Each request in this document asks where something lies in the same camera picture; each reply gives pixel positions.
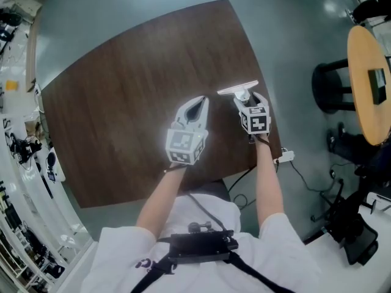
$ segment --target wooden table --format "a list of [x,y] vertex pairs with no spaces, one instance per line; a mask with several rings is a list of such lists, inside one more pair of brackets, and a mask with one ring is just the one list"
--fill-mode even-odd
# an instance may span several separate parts
[[[257,79],[251,45],[228,0],[160,16],[106,41],[42,90],[48,127],[80,207],[148,197],[169,166],[167,129],[189,99],[210,99],[206,148],[184,189],[246,170],[254,145],[233,97],[216,91]],[[273,157],[281,156],[272,116]]]
[[[351,87],[343,87],[339,68],[349,67]],[[373,103],[368,70],[382,68],[386,77],[387,99]],[[355,26],[348,37],[348,58],[319,64],[312,76],[312,90],[318,106],[327,113],[355,110],[368,143],[378,145],[391,128],[391,74],[383,51],[374,36],[362,26]],[[344,94],[353,94],[354,103],[343,102]]]

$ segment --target concrete floor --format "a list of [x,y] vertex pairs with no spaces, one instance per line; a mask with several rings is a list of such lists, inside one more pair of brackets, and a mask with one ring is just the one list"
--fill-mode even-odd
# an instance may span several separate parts
[[[107,39],[156,16],[212,0],[46,0],[37,43],[37,80],[44,87],[70,64]],[[346,42],[352,23],[344,14],[349,0],[230,0],[249,37],[264,75],[276,113],[283,147],[295,152],[295,166],[314,189],[331,183],[329,167],[344,163],[326,149],[329,127],[344,121],[359,132],[354,112],[325,115],[315,104],[311,90],[312,71],[321,62],[346,57]],[[348,82],[347,71],[342,78]],[[336,167],[345,180],[345,193],[357,187],[354,166]],[[231,184],[238,175],[225,179]],[[321,223],[310,221],[324,205],[318,194],[305,189],[289,163],[281,164],[278,177],[285,211],[298,234],[305,238]],[[255,173],[250,173],[232,191],[255,195]],[[132,225],[141,201],[76,212],[91,235],[98,239],[101,227]],[[255,204],[242,212],[243,230],[257,232]]]

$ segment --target white plug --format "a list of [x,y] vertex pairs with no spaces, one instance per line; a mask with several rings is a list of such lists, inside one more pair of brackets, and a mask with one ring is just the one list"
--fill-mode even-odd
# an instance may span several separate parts
[[293,159],[294,159],[294,152],[286,151],[286,152],[282,152],[282,156],[279,157],[278,159],[274,159],[273,162],[276,164],[278,160],[278,162],[281,164],[284,162],[293,161]]

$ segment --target white t-shirt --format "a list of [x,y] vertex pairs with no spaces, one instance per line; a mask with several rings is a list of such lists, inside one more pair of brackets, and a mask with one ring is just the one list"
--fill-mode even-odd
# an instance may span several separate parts
[[[259,238],[240,232],[240,211],[211,195],[194,194],[211,214],[233,230],[243,261],[266,278],[294,292],[316,292],[320,270],[301,242],[285,214],[274,214],[262,224]],[[212,222],[221,228],[187,196],[175,200],[161,237],[188,233],[191,222]],[[82,293],[130,293],[147,274],[153,261],[169,251],[169,244],[158,242],[151,232],[138,227],[103,228],[91,271]],[[270,292],[259,280],[224,262],[181,264],[163,275],[145,292]]]

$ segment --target round wooden table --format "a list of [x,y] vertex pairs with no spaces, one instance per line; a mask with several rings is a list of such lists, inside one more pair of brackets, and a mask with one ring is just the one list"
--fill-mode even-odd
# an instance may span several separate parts
[[[349,67],[351,87],[343,87],[337,69]],[[382,68],[386,79],[387,99],[373,102],[369,70]],[[348,58],[319,64],[312,74],[312,91],[319,108],[333,114],[338,110],[355,110],[362,133],[368,143],[378,145],[391,128],[391,74],[384,53],[374,36],[362,26],[355,26],[348,37]],[[343,102],[343,95],[353,94],[354,103]]]

